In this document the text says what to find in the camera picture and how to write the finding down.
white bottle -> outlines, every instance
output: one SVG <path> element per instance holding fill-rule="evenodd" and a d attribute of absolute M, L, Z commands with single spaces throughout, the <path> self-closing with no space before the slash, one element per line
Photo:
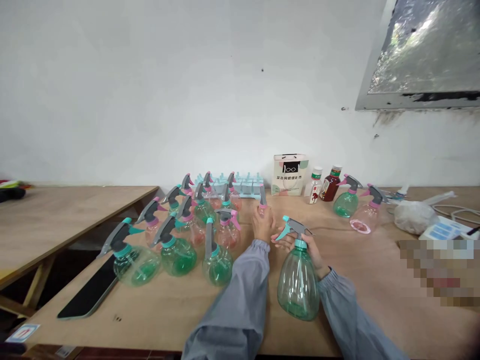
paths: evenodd
<path fill-rule="evenodd" d="M 322 188 L 322 184 L 320 183 L 322 170 L 323 168 L 321 166 L 315 166 L 313 168 L 313 172 L 311 173 L 310 181 L 305 185 L 303 196 L 307 197 L 307 204 L 315 204 L 319 198 L 320 189 Z"/>

spray nozzle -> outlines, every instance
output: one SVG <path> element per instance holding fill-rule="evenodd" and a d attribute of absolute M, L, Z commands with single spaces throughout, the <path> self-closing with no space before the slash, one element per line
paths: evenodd
<path fill-rule="evenodd" d="M 143 220 L 145 220 L 147 223 L 157 223 L 158 219 L 155 217 L 154 212 L 156 212 L 157 210 L 167 211 L 167 209 L 163 208 L 159 204 L 159 201 L 160 198 L 158 196 L 154 197 L 153 200 L 150 201 L 148 205 L 145 206 L 145 208 L 143 208 L 135 224 L 140 224 Z"/>
<path fill-rule="evenodd" d="M 260 208 L 267 208 L 267 197 L 265 195 L 265 187 L 263 184 L 260 184 Z"/>
<path fill-rule="evenodd" d="M 389 199 L 385 196 L 384 192 L 380 190 L 378 187 L 372 184 L 367 184 L 368 190 L 365 191 L 360 197 L 371 195 L 373 196 L 373 200 L 370 201 L 370 205 L 374 208 L 378 208 L 382 202 L 389 204 Z"/>
<path fill-rule="evenodd" d="M 348 184 L 350 185 L 350 189 L 348 189 L 348 192 L 350 194 L 356 194 L 357 193 L 357 189 L 360 187 L 363 189 L 363 186 L 362 184 L 360 183 L 360 181 L 358 181 L 356 178 L 354 178 L 353 176 L 351 175 L 348 175 L 348 174 L 345 174 L 343 175 L 345 178 L 339 182 L 337 184 L 337 186 L 340 186 L 340 185 L 345 185 L 345 184 Z"/>
<path fill-rule="evenodd" d="M 204 198 L 204 193 L 206 193 L 207 190 L 204 189 L 204 184 L 201 182 L 196 186 L 195 189 L 195 201 L 198 204 L 203 204 L 205 202 Z"/>
<path fill-rule="evenodd" d="M 210 174 L 210 171 L 207 171 L 205 177 L 203 178 L 203 186 L 208 189 L 210 188 L 210 183 L 213 182 L 214 181 L 212 180 L 212 175 Z"/>
<path fill-rule="evenodd" d="M 232 203 L 230 201 L 230 190 L 228 184 L 223 185 L 223 190 L 221 191 L 221 201 L 223 206 L 228 206 Z"/>
<path fill-rule="evenodd" d="M 234 172 L 234 171 L 232 171 L 232 172 L 230 173 L 230 175 L 228 176 L 228 180 L 227 180 L 227 181 L 228 181 L 228 187 L 229 187 L 230 189 L 233 188 L 233 187 L 234 187 L 234 183 L 237 182 L 237 180 L 235 180 L 235 172 Z"/>
<path fill-rule="evenodd" d="M 313 232 L 311 232 L 301 222 L 293 220 L 293 219 L 289 218 L 287 215 L 284 215 L 282 219 L 285 222 L 285 228 L 280 233 L 280 235 L 276 238 L 275 241 L 279 241 L 280 239 L 282 239 L 288 233 L 295 232 L 295 233 L 297 233 L 297 236 L 296 236 L 296 239 L 295 239 L 295 246 L 299 247 L 299 248 L 306 249 L 307 248 L 307 243 L 302 240 L 302 234 L 307 235 L 307 232 L 309 232 L 310 235 L 313 235 Z"/>
<path fill-rule="evenodd" d="M 188 194 L 192 192 L 192 188 L 190 187 L 190 185 L 195 185 L 195 184 L 190 179 L 190 173 L 188 173 L 187 175 L 185 175 L 185 177 L 183 178 L 183 181 L 181 182 L 181 188 L 185 189 L 185 192 Z"/>
<path fill-rule="evenodd" d="M 153 238 L 153 242 L 149 245 L 151 248 L 154 248 L 160 241 L 163 248 L 169 248 L 173 244 L 175 244 L 175 241 L 177 239 L 172 234 L 170 234 L 170 232 L 175 228 L 179 228 L 185 225 L 183 222 L 175 219 L 175 216 L 177 216 L 177 213 L 173 212 L 161 224 L 160 228 L 155 234 L 155 237 Z"/>
<path fill-rule="evenodd" d="M 219 246 L 215 242 L 214 220 L 209 217 L 206 221 L 205 259 L 213 258 L 219 253 Z"/>
<path fill-rule="evenodd" d="M 110 249 L 112 249 L 113 252 L 117 254 L 115 256 L 122 256 L 124 255 L 124 252 L 125 254 L 128 253 L 131 246 L 124 242 L 125 238 L 128 235 L 143 233 L 145 231 L 133 227 L 130 224 L 131 222 L 132 219 L 130 217 L 126 217 L 121 223 L 116 226 L 116 228 L 106 238 L 106 241 L 101 248 L 100 254 L 98 254 L 98 256 L 96 257 L 97 259 L 108 253 Z"/>
<path fill-rule="evenodd" d="M 180 190 L 180 187 L 180 184 L 172 187 L 161 203 L 166 204 L 168 202 L 168 204 L 170 205 L 170 209 L 176 208 L 179 205 L 179 202 L 175 198 L 178 195 L 185 196 L 185 194 Z"/>
<path fill-rule="evenodd" d="M 228 225 L 231 221 L 238 230 L 241 230 L 240 224 L 237 221 L 237 215 L 239 214 L 238 211 L 229 208 L 221 208 L 216 209 L 215 212 L 220 214 L 221 225 Z"/>
<path fill-rule="evenodd" d="M 182 220 L 190 220 L 187 218 L 192 215 L 192 213 L 190 212 L 190 207 L 192 205 L 197 206 L 198 204 L 192 200 L 192 197 L 190 195 L 185 196 L 185 198 L 183 198 L 183 202 L 180 205 L 180 208 L 178 209 L 178 215 L 176 217 L 182 217 Z"/>

sticker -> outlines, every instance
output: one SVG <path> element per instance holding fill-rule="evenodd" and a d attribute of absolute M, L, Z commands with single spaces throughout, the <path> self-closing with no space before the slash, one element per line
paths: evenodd
<path fill-rule="evenodd" d="M 15 331 L 10 337 L 5 340 L 6 343 L 24 343 L 34 332 L 40 327 L 36 324 L 25 324 Z"/>
<path fill-rule="evenodd" d="M 72 353 L 73 350 L 75 350 L 76 347 L 75 346 L 62 346 L 61 348 L 59 348 L 55 355 L 58 355 L 59 357 L 61 357 L 62 359 L 66 359 L 69 357 L 69 355 Z"/>

plastic bag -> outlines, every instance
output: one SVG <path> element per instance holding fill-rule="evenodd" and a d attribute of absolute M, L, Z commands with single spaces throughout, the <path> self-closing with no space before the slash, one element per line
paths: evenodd
<path fill-rule="evenodd" d="M 431 205 L 455 196 L 455 193 L 450 191 L 424 201 L 404 200 L 393 212 L 395 225 L 407 233 L 420 235 L 440 221 Z"/>

white wall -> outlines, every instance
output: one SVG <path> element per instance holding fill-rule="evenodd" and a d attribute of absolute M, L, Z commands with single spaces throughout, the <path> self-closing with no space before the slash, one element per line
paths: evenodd
<path fill-rule="evenodd" d="M 0 175 L 166 189 L 298 152 L 380 186 L 479 185 L 478 112 L 353 110 L 384 4 L 2 1 Z"/>

